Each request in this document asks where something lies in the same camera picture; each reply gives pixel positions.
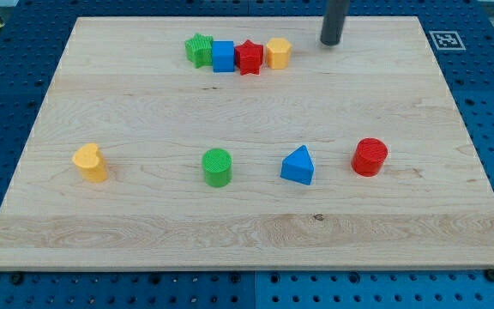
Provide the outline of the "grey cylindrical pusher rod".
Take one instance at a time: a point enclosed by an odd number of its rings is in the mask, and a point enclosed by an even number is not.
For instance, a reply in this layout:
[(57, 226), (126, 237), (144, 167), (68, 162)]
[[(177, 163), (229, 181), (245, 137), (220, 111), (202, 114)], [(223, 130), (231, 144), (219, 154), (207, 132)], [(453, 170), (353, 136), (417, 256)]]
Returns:
[(350, 0), (328, 0), (322, 20), (320, 41), (326, 46), (340, 43)]

